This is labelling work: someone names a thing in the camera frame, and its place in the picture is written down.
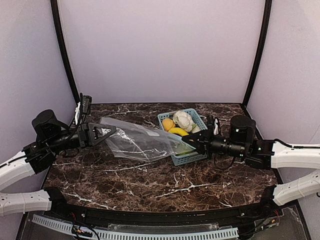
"white arm segment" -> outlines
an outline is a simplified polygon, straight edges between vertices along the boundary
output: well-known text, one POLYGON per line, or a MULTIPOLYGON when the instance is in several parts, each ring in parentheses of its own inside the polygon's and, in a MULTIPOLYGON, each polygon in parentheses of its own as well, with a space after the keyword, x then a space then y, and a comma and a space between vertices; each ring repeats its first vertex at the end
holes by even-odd
POLYGON ((25 153, 20 151, 8 161, 0 164, 0 191, 20 179, 24 179, 35 174, 30 163, 26 163, 26 157, 9 163, 11 160, 23 155, 25 155, 25 153))
POLYGON ((49 211, 52 202, 44 191, 7 194, 0 192, 0 217, 31 211, 49 211))
POLYGON ((320 192, 320 170, 286 184, 277 185, 273 201, 282 206, 290 201, 320 192))
MULTIPOLYGON (((297 144, 304 147, 320 147, 320 144, 297 144)), ((279 142, 273 144, 271 168, 320 169, 320 148, 290 148, 279 142)))

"black pole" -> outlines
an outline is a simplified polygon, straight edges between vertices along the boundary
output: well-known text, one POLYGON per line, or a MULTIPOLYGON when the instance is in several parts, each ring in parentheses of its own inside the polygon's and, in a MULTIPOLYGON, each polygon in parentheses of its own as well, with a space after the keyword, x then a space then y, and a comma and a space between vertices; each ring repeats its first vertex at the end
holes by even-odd
POLYGON ((56 38, 58 40, 65 73, 68 78, 68 82, 69 82, 69 85, 70 85, 70 88, 72 91, 73 98, 74 98, 75 102, 78 103, 78 102, 80 102, 79 92, 78 92, 78 89, 76 86, 76 82, 75 82, 74 75, 71 70, 71 66, 70 66, 70 62, 69 62, 69 58, 68 58, 68 54, 67 54, 67 49, 66 49, 64 35, 62 32, 62 26, 61 26, 61 21, 60 21, 57 0, 51 0, 51 10, 52 10, 56 38))
POLYGON ((271 13, 271 5, 272 5, 272 0, 265 0, 264 13, 263 13, 263 19, 262 19, 258 47, 256 49, 256 54, 255 54, 255 58, 254 58, 254 62, 253 62, 253 67, 252 67, 249 83, 246 88, 245 95, 244 95, 243 102, 242 102, 242 104, 244 105, 245 108, 247 107, 247 105, 249 103, 250 96, 251 96, 252 90, 254 88, 257 73, 259 70, 259 65, 260 65, 262 53, 264 51, 264 46, 265 46, 267 31, 268 31, 268 25, 269 25, 269 19, 270 19, 270 13, 271 13))

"black frame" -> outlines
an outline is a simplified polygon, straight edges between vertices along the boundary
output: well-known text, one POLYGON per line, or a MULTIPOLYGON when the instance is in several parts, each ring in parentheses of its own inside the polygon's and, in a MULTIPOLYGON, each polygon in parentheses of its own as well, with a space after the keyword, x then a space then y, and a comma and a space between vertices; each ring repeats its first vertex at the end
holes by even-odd
POLYGON ((53 17, 53 23, 56 33, 56 38, 58 40, 59 48, 60 48, 60 54, 64 65, 64 70, 66 73, 66 76, 68 78, 68 82, 71 88, 71 92, 74 98, 75 103, 77 104, 80 102, 79 92, 76 86, 75 78, 72 73, 70 61, 68 58, 68 53, 66 49, 66 43, 64 34, 62 31, 62 25, 60 20, 60 14, 59 14, 59 7, 58 7, 58 1, 57 0, 51 0, 51 10, 52 10, 52 17, 53 17))
MULTIPOLYGON (((64 65, 68 82, 72 91, 73 98, 75 102, 78 103, 80 101, 80 97, 79 97, 79 92, 75 83, 74 75, 72 73, 70 61, 68 58, 68 53, 66 49, 66 44, 65 44, 61 20, 60 20, 58 1, 57 0, 50 0, 50 1, 51 1, 52 16, 53 16, 57 41, 59 44, 63 65, 64 65)), ((255 58, 254 58, 251 75, 248 81, 243 102, 237 103, 237 104, 240 104, 244 114, 250 118, 251 116, 247 110, 247 106, 253 91, 257 73, 259 70, 260 61, 263 54, 263 49, 264 49, 264 45, 267 37, 269 19, 271 14, 271 7, 272 7, 272 0, 265 0, 261 31, 260 31, 258 46, 257 46, 255 58)), ((256 132, 257 138, 262 139, 262 135, 260 134, 258 129, 256 129, 255 132, 256 132)), ((274 169, 273 171, 277 178, 278 183, 282 184, 283 181, 280 177, 278 170, 274 169)), ((252 219, 243 220, 243 219, 239 219, 237 216, 239 216, 241 213, 254 210, 255 208, 257 208, 258 205, 259 205, 258 203, 254 203, 254 204, 244 205, 240 207, 214 209, 214 210, 207 210, 207 211, 159 212, 159 213, 104 210, 104 209, 83 207, 83 206, 72 205, 72 204, 68 204, 68 207, 75 213, 75 215, 77 216, 77 219, 79 220, 82 219, 83 223, 87 225, 94 225, 94 226, 100 226, 100 227, 107 226, 108 223, 129 224, 129 225, 135 224, 140 226, 143 226, 143 225, 144 226, 173 226, 173 225, 190 225, 190 224, 205 224, 205 223, 219 222, 219 225, 221 227, 232 225, 233 227, 242 228, 245 231, 246 229, 252 229, 254 227, 254 220, 252 219)), ((302 213, 301 207, 299 205, 299 202, 295 200, 282 207, 285 208, 285 207, 290 207, 294 205, 298 209, 298 213, 300 215, 306 237, 308 240, 311 240, 310 233, 309 233, 304 215, 302 213)), ((50 211, 45 212, 45 214, 48 216, 57 217, 50 211)), ((19 240, 22 235, 24 223, 27 219, 27 216, 28 215, 25 214, 21 220, 20 227, 16 236, 17 240, 19 240)))

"plastic bag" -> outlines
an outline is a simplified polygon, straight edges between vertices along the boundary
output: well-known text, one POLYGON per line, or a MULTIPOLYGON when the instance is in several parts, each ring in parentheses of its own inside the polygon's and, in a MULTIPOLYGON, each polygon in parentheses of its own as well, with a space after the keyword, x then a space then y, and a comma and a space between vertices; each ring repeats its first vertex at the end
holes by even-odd
POLYGON ((161 129, 102 117, 101 124, 116 126, 116 133, 105 141, 117 158, 153 162, 171 155, 188 154, 194 148, 180 136, 161 129))

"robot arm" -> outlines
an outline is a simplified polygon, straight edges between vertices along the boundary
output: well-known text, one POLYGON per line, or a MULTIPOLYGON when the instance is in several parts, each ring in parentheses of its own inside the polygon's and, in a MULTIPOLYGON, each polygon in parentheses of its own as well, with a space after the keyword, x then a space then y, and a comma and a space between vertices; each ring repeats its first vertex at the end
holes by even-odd
POLYGON ((261 203, 282 206, 290 201, 320 192, 320 144, 290 145, 279 139, 255 139, 256 122, 242 115, 230 121, 229 137, 213 133, 213 118, 208 117, 208 130, 184 136, 183 141, 200 154, 227 154, 240 158, 256 169, 311 168, 309 175, 295 181, 267 187, 261 203))
POLYGON ((116 132, 115 126, 84 122, 83 114, 90 113, 91 97, 81 94, 80 98, 75 128, 58 121, 52 110, 45 110, 32 121, 37 133, 36 141, 0 164, 0 217, 13 213, 49 211, 65 203, 65 198, 55 187, 29 193, 7 194, 1 191, 21 179, 46 170, 60 151, 95 146, 116 132))

